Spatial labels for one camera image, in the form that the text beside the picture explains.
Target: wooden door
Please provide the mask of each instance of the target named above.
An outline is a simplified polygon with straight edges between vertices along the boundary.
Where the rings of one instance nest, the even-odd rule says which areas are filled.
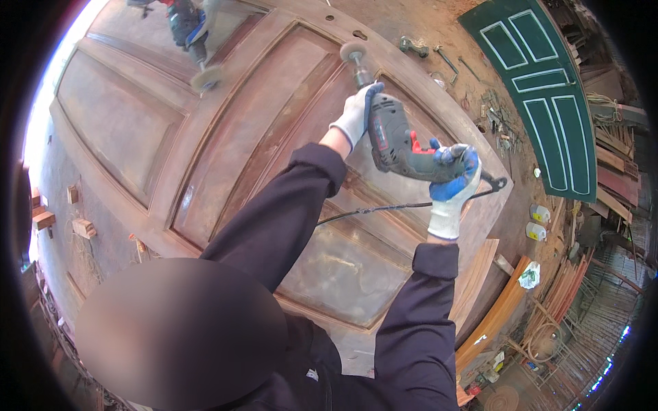
[[[544,189],[596,201],[594,133],[571,53],[538,0],[487,1],[459,17],[505,86],[530,136]]]
[[[487,171],[507,175],[475,125],[426,73],[319,1],[232,3],[207,42],[209,64],[221,66],[223,79],[202,98],[189,85],[197,68],[174,46],[163,7],[155,3],[145,20],[139,15],[123,0],[110,1],[73,53],[51,113],[96,194],[163,256],[198,256],[293,150],[319,141],[356,91],[353,68],[338,53],[345,41],[366,43],[370,69],[405,102],[424,144],[433,136],[474,144]],[[427,201],[428,183],[375,169],[367,140],[347,159],[345,183],[321,218]],[[510,190],[511,182],[465,207],[461,269]],[[412,209],[321,226],[278,288],[281,303],[327,327],[342,354],[357,350],[355,358],[366,358],[347,371],[363,374],[372,366],[373,331],[411,273],[428,219],[428,209]]]

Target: sleeve cuff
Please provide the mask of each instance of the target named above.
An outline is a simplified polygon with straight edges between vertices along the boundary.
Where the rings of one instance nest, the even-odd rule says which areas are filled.
[[[431,277],[455,279],[459,267],[459,246],[457,244],[418,244],[413,257],[414,272],[422,272]]]
[[[327,197],[336,195],[347,175],[347,166],[340,154],[321,144],[308,143],[295,150],[290,157],[289,167],[297,164],[315,166],[329,177],[331,184]]]

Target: green door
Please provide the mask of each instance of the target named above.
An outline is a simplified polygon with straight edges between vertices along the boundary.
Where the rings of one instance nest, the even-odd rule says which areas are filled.
[[[547,194],[596,201],[593,128],[562,35],[535,0],[489,0],[459,17],[503,79]]]

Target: work glove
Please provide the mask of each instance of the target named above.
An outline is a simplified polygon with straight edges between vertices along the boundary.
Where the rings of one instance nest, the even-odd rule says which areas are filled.
[[[384,83],[376,82],[349,96],[345,100],[343,115],[329,124],[329,128],[336,127],[345,134],[351,147],[350,153],[368,129],[368,113],[372,97],[383,89]]]
[[[439,164],[450,164],[461,156],[464,158],[464,174],[447,183],[430,184],[432,216],[427,231],[435,237],[455,240],[459,237],[461,207],[477,191],[482,165],[472,145],[441,147],[437,139],[431,139],[430,146],[436,150],[434,161]]]

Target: white trim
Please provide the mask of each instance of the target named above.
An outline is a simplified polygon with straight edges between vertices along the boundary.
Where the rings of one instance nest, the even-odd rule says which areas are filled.
[[[562,74],[565,75],[565,80],[564,80],[563,83],[546,84],[546,85],[541,85],[539,87],[531,87],[529,89],[519,89],[519,87],[517,86],[517,80],[523,80],[523,79],[526,79],[526,78],[532,78],[532,77],[541,76],[543,74],[557,73],[557,72],[562,72]],[[514,88],[517,89],[517,93],[527,93],[528,91],[541,90],[541,89],[552,89],[552,88],[555,88],[555,87],[562,87],[563,85],[569,84],[569,77],[567,77],[567,71],[564,68],[552,68],[551,70],[544,70],[543,72],[524,74],[523,76],[514,77],[514,78],[512,78],[512,83],[514,83]]]
[[[547,56],[547,57],[542,57],[542,58],[540,58],[540,59],[537,59],[537,58],[535,57],[534,53],[532,52],[532,49],[530,48],[530,46],[529,46],[528,43],[526,42],[526,39],[521,35],[521,32],[520,32],[519,29],[517,28],[517,25],[514,24],[513,19],[515,19],[515,18],[519,18],[519,17],[522,17],[522,16],[525,16],[525,15],[527,15],[527,14],[530,14],[530,15],[532,16],[532,18],[535,20],[535,23],[537,23],[537,26],[539,26],[539,28],[540,28],[540,30],[542,31],[542,33],[544,33],[544,37],[546,37],[546,40],[547,40],[548,43],[551,45],[551,49],[553,50],[553,55],[552,55],[552,56]],[[526,46],[526,48],[528,49],[528,52],[530,53],[530,56],[532,57],[532,60],[533,60],[534,62],[540,62],[540,61],[545,61],[545,60],[553,60],[553,59],[557,59],[557,50],[555,50],[555,46],[553,45],[553,42],[551,41],[551,39],[549,39],[549,37],[548,37],[548,33],[546,33],[546,30],[544,29],[544,27],[542,26],[542,24],[539,23],[539,20],[537,19],[537,16],[535,16],[535,14],[534,14],[534,12],[533,12],[532,10],[528,9],[528,10],[522,11],[522,12],[520,12],[520,13],[517,13],[517,14],[514,14],[513,16],[508,17],[507,19],[509,20],[509,22],[510,22],[510,24],[512,25],[512,27],[514,27],[514,31],[516,31],[516,33],[519,35],[519,37],[521,37],[521,41],[523,41],[523,44],[524,44],[524,45]]]
[[[557,143],[557,148],[558,151],[560,152],[560,160],[562,162],[562,172],[563,172],[563,179],[565,183],[565,188],[559,189],[553,186],[553,180],[551,179],[551,170],[548,166],[548,161],[546,161],[546,154],[544,153],[544,145],[542,144],[542,139],[539,136],[539,132],[537,131],[537,126],[535,126],[534,120],[532,118],[532,115],[530,113],[530,110],[528,110],[528,103],[533,103],[535,101],[542,101],[544,103],[544,107],[546,108],[546,114],[548,115],[548,118],[551,120],[551,125],[553,126],[553,135],[555,136],[555,142]],[[530,122],[532,123],[532,128],[535,131],[535,135],[537,136],[537,141],[539,142],[539,148],[542,151],[542,157],[544,158],[544,164],[546,165],[546,176],[548,177],[548,185],[551,186],[552,189],[556,191],[567,191],[569,190],[569,187],[567,185],[567,170],[565,169],[565,159],[562,156],[562,146],[560,146],[560,140],[557,137],[557,130],[555,129],[555,123],[553,121],[553,116],[551,115],[551,111],[548,108],[548,102],[546,99],[532,99],[532,100],[524,100],[523,105],[526,108],[526,112],[528,113],[528,117],[530,118]]]
[[[517,48],[517,51],[519,52],[519,55],[523,58],[523,62],[522,62],[522,63],[517,64],[517,65],[512,66],[512,67],[508,67],[508,66],[505,64],[505,62],[503,61],[503,58],[500,57],[500,54],[498,54],[498,50],[496,50],[496,48],[495,48],[494,45],[489,41],[489,39],[487,38],[487,36],[484,35],[485,32],[488,32],[489,30],[491,30],[492,28],[494,28],[494,27],[496,27],[496,26],[501,26],[501,27],[503,28],[503,31],[505,32],[505,34],[507,34],[507,37],[509,37],[509,39],[512,41],[512,44],[514,44],[514,47]],[[525,55],[523,54],[523,52],[521,51],[521,48],[519,47],[519,44],[517,43],[516,40],[514,40],[514,37],[512,37],[512,33],[509,32],[509,30],[508,30],[507,27],[503,24],[502,21],[495,22],[495,23],[493,23],[493,24],[490,24],[489,26],[486,26],[485,28],[483,28],[483,29],[480,30],[480,34],[481,34],[482,37],[484,38],[484,41],[487,42],[487,44],[489,45],[489,47],[491,47],[491,50],[495,53],[496,57],[498,57],[498,60],[500,61],[500,64],[502,64],[503,67],[504,67],[506,70],[510,70],[510,69],[512,69],[512,68],[516,68],[516,67],[525,66],[525,65],[528,64],[528,59],[526,59],[526,56],[525,56]]]
[[[582,134],[582,146],[583,149],[585,150],[585,163],[587,166],[587,192],[586,193],[581,193],[579,191],[576,191],[574,187],[574,173],[573,170],[571,169],[571,154],[569,153],[569,144],[567,144],[567,135],[565,133],[565,128],[562,125],[562,118],[560,116],[560,111],[557,109],[557,104],[555,103],[556,99],[573,99],[574,101],[574,106],[576,107],[576,111],[578,112],[578,121],[580,122],[580,133]],[[555,97],[551,97],[551,101],[553,102],[553,107],[555,107],[555,112],[557,113],[557,119],[560,121],[560,129],[562,130],[562,138],[565,142],[565,147],[567,148],[567,160],[569,161],[569,174],[571,176],[571,189],[574,193],[581,194],[581,195],[587,195],[590,193],[590,186],[591,186],[591,181],[590,181],[590,159],[587,156],[587,141],[585,140],[585,130],[582,126],[582,119],[580,117],[580,109],[578,108],[578,101],[576,100],[576,96],[574,95],[557,95]]]

